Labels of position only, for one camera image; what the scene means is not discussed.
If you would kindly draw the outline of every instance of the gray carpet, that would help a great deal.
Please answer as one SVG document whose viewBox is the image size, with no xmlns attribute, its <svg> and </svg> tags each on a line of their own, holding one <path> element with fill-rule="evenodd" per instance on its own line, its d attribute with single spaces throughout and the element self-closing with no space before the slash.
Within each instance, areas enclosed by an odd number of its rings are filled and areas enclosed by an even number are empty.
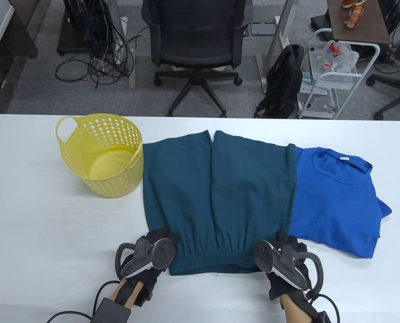
<svg viewBox="0 0 400 323">
<path fill-rule="evenodd" d="M 283 3 L 284 0 L 254 0 L 254 21 L 272 21 L 275 15 L 280 14 Z M 140 18 L 141 1 L 120 0 L 118 4 L 120 14 L 129 17 L 127 37 L 134 36 L 146 26 Z M 300 0 L 290 41 L 306 46 L 312 32 L 309 28 L 310 17 L 324 14 L 326 9 L 325 0 Z M 90 80 L 77 83 L 56 80 L 55 67 L 70 57 L 69 54 L 60 57 L 56 52 L 63 10 L 62 0 L 52 0 L 36 39 L 40 54 L 37 59 L 26 63 L 8 113 L 83 115 L 105 112 L 127 116 L 165 116 L 183 88 L 184 81 L 163 78 L 161 87 L 154 86 L 157 67 L 151 62 L 147 38 L 140 38 L 137 42 L 135 90 L 129 89 L 126 78 L 114 85 L 99 86 L 97 90 Z M 270 41 L 270 37 L 244 41 L 242 64 L 236 69 L 243 78 L 242 85 L 236 87 L 231 80 L 211 82 L 213 90 L 227 108 L 228 117 L 252 117 L 264 97 L 255 54 L 260 52 L 266 55 Z M 87 56 L 78 55 L 77 58 L 86 60 Z M 85 65 L 71 63 L 60 74 L 75 78 L 83 75 L 85 70 Z M 345 95 L 345 91 L 338 93 L 340 103 Z M 399 95 L 399 90 L 383 84 L 367 87 L 362 83 L 339 118 L 372 120 L 375 111 Z M 192 89 L 174 111 L 175 116 L 183 117 L 217 117 L 219 114 L 218 108 L 201 88 Z M 400 120 L 400 106 L 387 112 L 385 120 Z"/>
</svg>

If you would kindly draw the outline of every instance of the blue t-shirt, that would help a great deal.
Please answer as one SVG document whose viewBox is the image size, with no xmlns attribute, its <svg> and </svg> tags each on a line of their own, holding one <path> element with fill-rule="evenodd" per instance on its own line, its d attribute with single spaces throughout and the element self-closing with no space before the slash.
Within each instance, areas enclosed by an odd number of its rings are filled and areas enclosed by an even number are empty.
<svg viewBox="0 0 400 323">
<path fill-rule="evenodd" d="M 356 257 L 372 258 L 381 219 L 391 209 L 376 196 L 372 165 L 324 148 L 297 148 L 297 194 L 290 234 Z"/>
</svg>

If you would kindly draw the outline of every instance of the chair wheel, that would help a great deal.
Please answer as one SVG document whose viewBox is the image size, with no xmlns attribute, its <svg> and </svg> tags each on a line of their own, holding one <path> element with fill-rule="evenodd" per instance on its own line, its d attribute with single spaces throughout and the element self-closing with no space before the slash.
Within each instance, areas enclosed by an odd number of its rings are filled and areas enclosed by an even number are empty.
<svg viewBox="0 0 400 323">
<path fill-rule="evenodd" d="M 366 79 L 366 85 L 367 86 L 373 86 L 375 84 L 375 80 L 371 79 L 371 77 L 368 77 Z"/>
<path fill-rule="evenodd" d="M 384 120 L 384 115 L 380 112 L 374 114 L 374 120 Z"/>
<path fill-rule="evenodd" d="M 162 82 L 161 82 L 161 79 L 160 79 L 159 77 L 155 77 L 155 78 L 154 78 L 154 84 L 155 84 L 155 85 L 160 86 L 161 83 L 162 83 Z"/>
<path fill-rule="evenodd" d="M 242 84 L 242 82 L 243 82 L 243 80 L 240 77 L 235 77 L 233 83 L 234 83 L 234 85 L 239 86 Z"/>
</svg>

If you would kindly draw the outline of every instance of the plastic bag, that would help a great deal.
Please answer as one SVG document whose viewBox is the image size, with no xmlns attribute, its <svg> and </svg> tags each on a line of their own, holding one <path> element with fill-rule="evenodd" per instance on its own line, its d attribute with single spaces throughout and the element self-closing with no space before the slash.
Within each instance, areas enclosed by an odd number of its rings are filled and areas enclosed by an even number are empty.
<svg viewBox="0 0 400 323">
<path fill-rule="evenodd" d="M 320 71 L 325 72 L 349 72 L 356 66 L 359 53 L 349 50 L 346 44 L 329 41 L 323 48 L 319 61 Z"/>
</svg>

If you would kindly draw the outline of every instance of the t-shirt sleeve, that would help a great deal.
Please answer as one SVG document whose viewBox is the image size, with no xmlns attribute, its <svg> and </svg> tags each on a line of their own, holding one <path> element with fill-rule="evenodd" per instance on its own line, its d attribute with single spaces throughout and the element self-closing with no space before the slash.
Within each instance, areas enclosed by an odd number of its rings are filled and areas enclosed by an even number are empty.
<svg viewBox="0 0 400 323">
<path fill-rule="evenodd" d="M 385 204 L 382 200 L 377 198 L 378 200 L 378 206 L 380 207 L 381 210 L 381 218 L 387 217 L 389 214 L 391 214 L 391 209 Z"/>
</svg>

